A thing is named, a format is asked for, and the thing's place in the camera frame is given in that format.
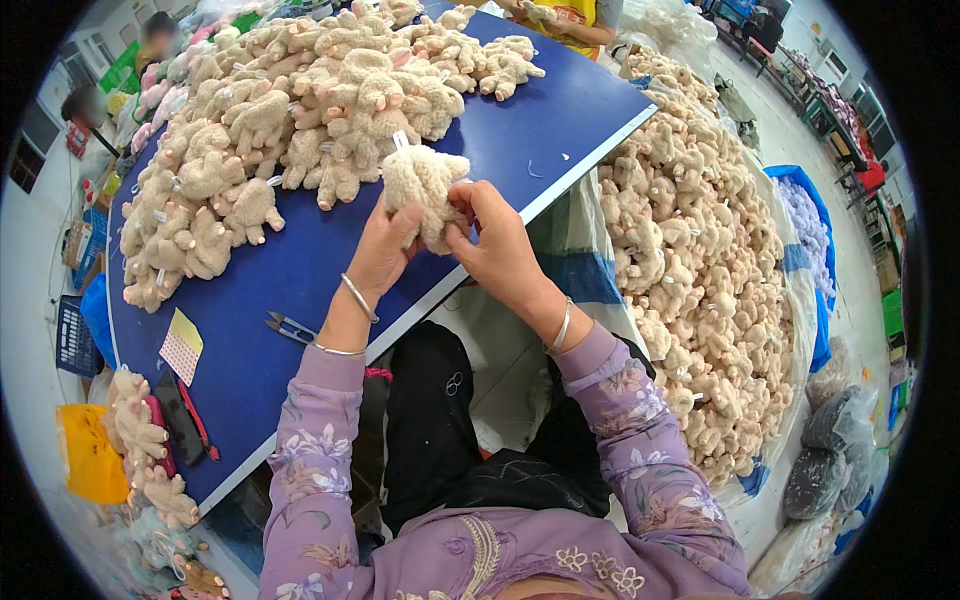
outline blue table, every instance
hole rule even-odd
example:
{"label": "blue table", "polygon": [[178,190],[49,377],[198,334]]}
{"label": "blue table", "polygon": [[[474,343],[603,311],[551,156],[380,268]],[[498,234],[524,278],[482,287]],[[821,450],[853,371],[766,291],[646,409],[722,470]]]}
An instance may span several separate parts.
{"label": "blue table", "polygon": [[[427,8],[437,17],[451,7]],[[529,223],[577,179],[656,111],[646,96],[602,66],[561,44],[509,21],[479,12],[466,33],[482,43],[526,35],[540,53],[543,79],[519,85],[513,98],[468,94],[467,110],[440,152],[466,156],[473,180],[490,180]],[[156,149],[151,140],[113,199],[108,231],[109,310],[118,363],[141,372],[155,386],[167,369],[159,349],[178,307],[199,329],[204,352],[190,395],[220,462],[203,457],[192,467],[179,456],[177,469],[202,514],[220,501],[274,450],[280,404],[297,372],[303,346],[277,335],[263,321],[268,310],[319,330],[340,273],[347,268],[382,186],[364,184],[350,204],[317,208],[316,191],[277,189],[286,228],[268,231],[262,246],[233,251],[226,272],[212,281],[185,279],[153,315],[123,301],[123,225],[119,207],[131,199],[136,174]],[[528,172],[542,176],[532,177]],[[423,252],[379,303],[368,360],[386,351],[467,277],[452,256]]]}

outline yellow vest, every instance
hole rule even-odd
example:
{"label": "yellow vest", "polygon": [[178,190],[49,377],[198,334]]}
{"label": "yellow vest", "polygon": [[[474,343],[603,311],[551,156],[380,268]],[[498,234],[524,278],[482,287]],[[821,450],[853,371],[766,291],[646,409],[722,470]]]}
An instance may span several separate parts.
{"label": "yellow vest", "polygon": [[[596,0],[536,0],[536,2],[542,6],[553,7],[559,18],[566,18],[586,27],[593,27],[596,22]],[[567,48],[579,52],[590,60],[597,60],[597,57],[600,56],[600,46],[588,46],[586,42],[573,36],[553,36],[547,33],[541,24],[534,25],[526,19],[519,21],[519,23],[547,37],[556,39]]]}

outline tiled floor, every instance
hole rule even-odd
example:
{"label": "tiled floor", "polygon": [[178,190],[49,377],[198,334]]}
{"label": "tiled floor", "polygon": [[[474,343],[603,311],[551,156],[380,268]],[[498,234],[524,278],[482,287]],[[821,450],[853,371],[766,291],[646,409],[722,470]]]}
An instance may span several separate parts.
{"label": "tiled floor", "polygon": [[[833,183],[838,174],[831,158],[771,83],[756,79],[755,71],[738,62],[737,56],[722,44],[714,48],[711,58],[722,76],[733,80],[757,115],[764,162],[800,165],[824,198],[837,248],[838,299],[830,332],[851,337],[855,369],[858,372],[861,368],[869,369],[871,382],[889,395],[879,285],[858,217],[846,210],[845,196],[839,185]],[[620,64],[605,53],[601,53],[599,62],[613,73],[620,69]],[[527,390],[544,360],[534,333],[476,287],[458,292],[430,319],[457,333],[467,348],[476,371],[476,393],[470,412],[478,421],[478,429],[482,427],[487,432],[481,434],[485,439],[481,444],[491,445],[492,449],[500,445],[522,449],[533,415]],[[802,423],[809,415],[805,401],[801,410],[793,430],[782,432],[788,437],[786,449],[772,469],[767,485],[756,498],[729,511],[733,528],[746,548],[748,567],[762,557],[783,526],[780,499],[790,468],[800,452]],[[623,509],[618,503],[613,502],[608,518],[621,531],[626,531]]]}

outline silver bangle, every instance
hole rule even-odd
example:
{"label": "silver bangle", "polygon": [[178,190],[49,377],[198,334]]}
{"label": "silver bangle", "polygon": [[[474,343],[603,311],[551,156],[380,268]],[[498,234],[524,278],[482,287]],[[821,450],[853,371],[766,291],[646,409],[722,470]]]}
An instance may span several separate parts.
{"label": "silver bangle", "polygon": [[550,348],[543,345],[543,351],[547,354],[556,354],[557,350],[560,349],[560,346],[564,344],[564,338],[566,337],[566,327],[570,325],[570,309],[573,307],[573,299],[570,296],[566,297],[566,312],[564,313],[564,324],[560,325],[560,333],[557,334],[557,339],[553,341],[553,344],[550,345]]}
{"label": "silver bangle", "polygon": [[361,354],[364,354],[367,351],[366,348],[363,348],[361,350],[354,350],[353,352],[347,352],[346,350],[335,350],[333,348],[326,348],[324,346],[321,346],[320,343],[318,342],[314,342],[313,345],[323,350],[327,354],[336,354],[337,356],[360,356]]}
{"label": "silver bangle", "polygon": [[353,297],[360,302],[360,307],[363,308],[363,311],[367,313],[367,318],[370,319],[371,323],[379,323],[380,318],[373,314],[373,311],[370,310],[370,307],[367,306],[367,301],[363,299],[363,296],[360,295],[360,292],[357,291],[356,287],[353,285],[353,282],[350,281],[350,278],[347,277],[346,273],[340,273],[340,279],[344,281],[344,284],[353,293]]}

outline white tag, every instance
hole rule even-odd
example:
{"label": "white tag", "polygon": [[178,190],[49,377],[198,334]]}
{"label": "white tag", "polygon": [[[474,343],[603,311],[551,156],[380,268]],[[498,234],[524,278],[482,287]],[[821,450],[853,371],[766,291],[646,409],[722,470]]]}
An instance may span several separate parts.
{"label": "white tag", "polygon": [[394,133],[394,143],[398,150],[403,150],[410,145],[410,140],[407,139],[407,134],[404,130],[399,130]]}

